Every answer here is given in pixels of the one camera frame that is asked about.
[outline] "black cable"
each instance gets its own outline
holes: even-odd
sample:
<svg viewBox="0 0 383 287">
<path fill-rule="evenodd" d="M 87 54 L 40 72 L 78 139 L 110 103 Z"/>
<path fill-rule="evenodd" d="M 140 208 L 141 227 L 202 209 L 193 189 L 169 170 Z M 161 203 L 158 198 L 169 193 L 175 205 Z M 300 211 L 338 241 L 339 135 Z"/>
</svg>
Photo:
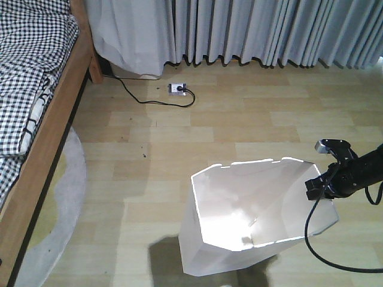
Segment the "black cable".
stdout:
<svg viewBox="0 0 383 287">
<path fill-rule="evenodd" d="M 128 88 L 126 87 L 125 83 L 123 82 L 123 80 L 121 80 L 121 78 L 119 77 L 116 77 L 116 76 L 109 76 L 109 75 L 104 75 L 105 77 L 108 77 L 108 78 L 112 78 L 112 79 L 116 79 L 116 80 L 119 80 L 123 87 L 125 88 L 125 90 L 131 95 L 132 98 L 134 98 L 136 100 L 136 102 L 138 103 L 153 103 L 153 104 L 156 104 L 156 105 L 163 105 L 163 106 L 178 106 L 180 108 L 188 108 L 189 106 L 192 106 L 192 104 L 194 104 L 194 102 L 196 101 L 196 95 L 191 91 L 189 90 L 188 88 L 184 88 L 184 87 L 181 87 L 181 90 L 179 91 L 184 91 L 184 92 L 187 92 L 189 94 L 191 94 L 191 96 L 193 97 L 193 100 L 186 104 L 186 105 L 178 105 L 176 103 L 165 103 L 165 102 L 160 102 L 158 100 L 146 100 L 146 101 L 140 101 L 139 99 L 137 99 L 137 97 L 131 92 L 128 90 Z"/>
<path fill-rule="evenodd" d="M 373 201 L 372 198 L 371 198 L 371 195 L 370 195 L 370 192 L 369 192 L 369 187 L 365 187 L 364 188 L 364 192 L 366 193 L 366 197 L 367 197 L 369 203 L 371 203 L 372 205 L 380 204 L 380 202 L 382 200 L 382 196 L 383 196 L 383 182 L 381 182 L 381 184 L 379 186 L 378 195 L 376 196 L 376 200 L 375 201 Z"/>
<path fill-rule="evenodd" d="M 309 242 L 308 229 L 309 229 L 309 223 L 310 223 L 311 216 L 314 213 L 314 210 L 317 208 L 317 205 L 318 205 L 319 201 L 321 200 L 322 196 L 324 195 L 324 191 L 326 190 L 327 187 L 329 187 L 331 180 L 333 179 L 335 174 L 338 172 L 340 166 L 341 166 L 341 164 L 338 160 L 337 165 L 336 165 L 333 173 L 328 178 L 328 180 L 326 180 L 326 184 L 324 184 L 320 196 L 315 201 L 315 203 L 314 203 L 314 205 L 313 205 L 313 207 L 312 207 L 312 209 L 311 209 L 311 211 L 307 217 L 306 224 L 305 224 L 305 242 L 306 242 L 306 245 L 307 245 L 308 249 L 311 251 L 311 253 L 313 254 L 313 256 L 315 256 L 318 260 L 322 261 L 323 263 L 325 263 L 331 267 L 345 270 L 345 271 L 356 272 L 356 273 L 383 273 L 383 268 L 355 268 L 355 267 L 349 267 L 349 266 L 339 265 L 339 264 L 330 262 L 330 261 L 324 259 L 319 254 L 317 254 Z"/>
</svg>

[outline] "black and white checkered blanket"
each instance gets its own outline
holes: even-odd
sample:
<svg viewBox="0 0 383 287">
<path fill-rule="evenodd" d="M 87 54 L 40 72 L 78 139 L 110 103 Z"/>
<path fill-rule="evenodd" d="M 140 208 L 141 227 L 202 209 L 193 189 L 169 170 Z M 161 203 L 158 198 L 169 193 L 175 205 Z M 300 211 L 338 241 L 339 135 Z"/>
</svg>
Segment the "black and white checkered blanket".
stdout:
<svg viewBox="0 0 383 287">
<path fill-rule="evenodd" d="M 0 208 L 78 35 L 68 0 L 0 0 Z"/>
</svg>

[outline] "wooden floor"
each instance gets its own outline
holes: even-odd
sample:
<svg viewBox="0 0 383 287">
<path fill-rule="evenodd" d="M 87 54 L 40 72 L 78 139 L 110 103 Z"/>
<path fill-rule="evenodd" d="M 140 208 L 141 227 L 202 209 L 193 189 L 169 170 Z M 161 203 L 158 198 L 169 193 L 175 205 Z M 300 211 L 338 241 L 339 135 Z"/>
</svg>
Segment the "wooden floor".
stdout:
<svg viewBox="0 0 383 287">
<path fill-rule="evenodd" d="M 328 267 L 303 242 L 246 270 L 192 277 L 177 240 L 190 176 L 210 164 L 290 156 L 324 172 L 334 159 L 316 153 L 318 139 L 345 139 L 359 155 L 383 143 L 383 61 L 365 70 L 183 63 L 165 66 L 158 81 L 125 82 L 141 100 L 187 103 L 167 88 L 186 82 L 197 100 L 187 109 L 140 105 L 116 80 L 87 86 L 74 123 L 86 201 L 45 287 L 383 286 L 382 274 Z M 335 204 L 341 220 L 312 239 L 315 249 L 340 264 L 382 267 L 383 206 L 363 191 Z"/>
</svg>

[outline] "white curtain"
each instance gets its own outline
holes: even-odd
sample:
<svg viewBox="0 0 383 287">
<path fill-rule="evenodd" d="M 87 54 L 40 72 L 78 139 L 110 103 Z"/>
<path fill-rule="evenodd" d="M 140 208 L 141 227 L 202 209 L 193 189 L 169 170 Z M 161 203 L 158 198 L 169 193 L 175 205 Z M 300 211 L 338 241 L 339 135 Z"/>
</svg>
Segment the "white curtain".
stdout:
<svg viewBox="0 0 383 287">
<path fill-rule="evenodd" d="M 363 68 L 383 54 L 383 0 L 86 0 L 97 52 L 160 76 L 166 62 L 258 58 Z"/>
</svg>

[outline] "round rug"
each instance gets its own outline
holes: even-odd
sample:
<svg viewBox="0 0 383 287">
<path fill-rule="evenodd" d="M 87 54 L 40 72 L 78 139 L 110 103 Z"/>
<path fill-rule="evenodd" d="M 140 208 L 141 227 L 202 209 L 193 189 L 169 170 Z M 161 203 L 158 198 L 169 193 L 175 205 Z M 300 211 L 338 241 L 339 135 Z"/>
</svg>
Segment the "round rug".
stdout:
<svg viewBox="0 0 383 287">
<path fill-rule="evenodd" d="M 86 164 L 73 128 L 52 178 L 15 287 L 40 287 L 64 252 L 80 216 L 86 191 Z"/>
</svg>

